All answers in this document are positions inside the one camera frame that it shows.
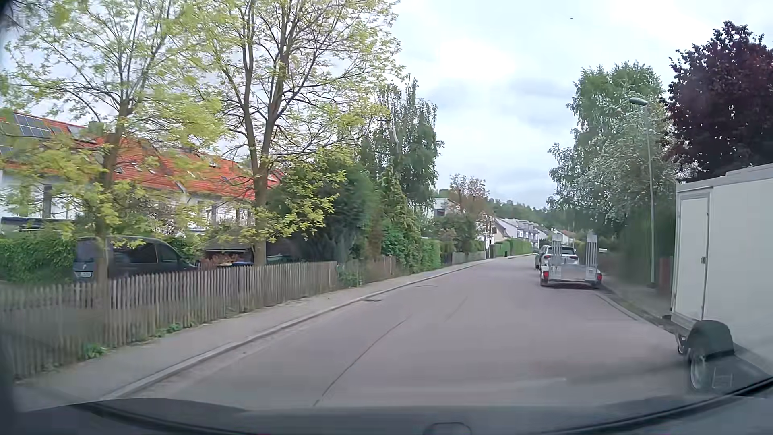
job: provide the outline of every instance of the white car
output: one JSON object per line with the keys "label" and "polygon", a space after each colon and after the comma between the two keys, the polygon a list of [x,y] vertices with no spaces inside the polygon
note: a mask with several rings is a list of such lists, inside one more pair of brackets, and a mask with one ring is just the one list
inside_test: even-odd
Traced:
{"label": "white car", "polygon": [[[547,260],[553,255],[550,252],[550,245],[543,245],[540,251],[534,256],[534,269],[539,270],[540,266],[547,265]],[[562,246],[561,256],[564,257],[564,262],[567,264],[577,264],[579,258],[577,252],[574,250],[574,246]]]}

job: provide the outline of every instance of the street lamp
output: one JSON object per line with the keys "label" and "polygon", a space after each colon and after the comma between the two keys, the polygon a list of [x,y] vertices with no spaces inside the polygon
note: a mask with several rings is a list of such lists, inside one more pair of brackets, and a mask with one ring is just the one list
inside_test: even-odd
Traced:
{"label": "street lamp", "polygon": [[650,259],[649,259],[649,285],[655,286],[655,195],[652,192],[652,153],[649,150],[649,101],[642,98],[629,98],[628,102],[642,106],[642,114],[645,117],[644,130],[647,138],[647,163],[649,164],[649,232],[650,232]]}

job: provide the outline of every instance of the trailer fender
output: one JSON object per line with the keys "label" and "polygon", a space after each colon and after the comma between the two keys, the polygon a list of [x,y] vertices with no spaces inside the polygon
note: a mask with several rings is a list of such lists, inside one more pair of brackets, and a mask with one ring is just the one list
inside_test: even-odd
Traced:
{"label": "trailer fender", "polygon": [[717,320],[700,320],[693,325],[687,335],[685,346],[694,348],[699,345],[707,357],[721,358],[735,355],[733,336],[730,328]]}

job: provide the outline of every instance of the wooden picket fence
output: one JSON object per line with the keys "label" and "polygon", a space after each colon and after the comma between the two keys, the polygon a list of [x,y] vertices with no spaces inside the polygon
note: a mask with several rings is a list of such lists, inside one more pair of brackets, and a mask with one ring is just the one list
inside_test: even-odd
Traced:
{"label": "wooden picket fence", "polygon": [[15,376],[340,285],[335,262],[298,262],[130,276],[106,287],[0,287],[0,334]]}
{"label": "wooden picket fence", "polygon": [[354,259],[339,265],[340,272],[356,276],[359,284],[374,283],[384,279],[405,275],[405,271],[393,255],[383,255],[377,259]]}

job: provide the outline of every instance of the flatbed trailer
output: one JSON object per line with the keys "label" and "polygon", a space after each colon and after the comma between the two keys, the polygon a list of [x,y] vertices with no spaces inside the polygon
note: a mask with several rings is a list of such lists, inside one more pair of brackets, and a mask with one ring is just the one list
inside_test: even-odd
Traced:
{"label": "flatbed trailer", "polygon": [[[561,252],[561,239],[550,243],[551,252]],[[559,286],[561,284],[587,284],[597,288],[601,284],[601,272],[598,270],[598,236],[588,233],[585,242],[583,261],[569,262],[563,255],[552,255],[547,264],[540,267],[541,286]]]}

